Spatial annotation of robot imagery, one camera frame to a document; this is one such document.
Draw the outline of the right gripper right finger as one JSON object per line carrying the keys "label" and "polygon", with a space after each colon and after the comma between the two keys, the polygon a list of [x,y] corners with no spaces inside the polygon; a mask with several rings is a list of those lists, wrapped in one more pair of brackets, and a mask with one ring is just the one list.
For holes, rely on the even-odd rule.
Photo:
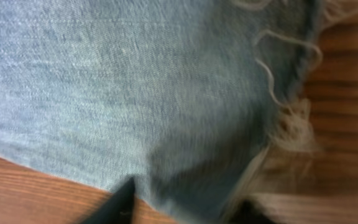
{"label": "right gripper right finger", "polygon": [[243,200],[229,218],[229,224],[275,224],[261,208],[249,200]]}

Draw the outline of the blue denim jeans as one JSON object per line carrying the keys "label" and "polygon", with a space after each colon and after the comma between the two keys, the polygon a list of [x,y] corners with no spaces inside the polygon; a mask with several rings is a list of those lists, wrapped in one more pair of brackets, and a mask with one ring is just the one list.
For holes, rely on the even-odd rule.
{"label": "blue denim jeans", "polygon": [[322,1],[0,1],[0,157],[223,223],[307,73]]}

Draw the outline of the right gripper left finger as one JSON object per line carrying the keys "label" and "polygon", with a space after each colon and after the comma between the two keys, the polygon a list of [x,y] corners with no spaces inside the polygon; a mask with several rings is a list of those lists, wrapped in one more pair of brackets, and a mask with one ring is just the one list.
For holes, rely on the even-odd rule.
{"label": "right gripper left finger", "polygon": [[135,181],[131,177],[80,224],[131,224],[134,204]]}

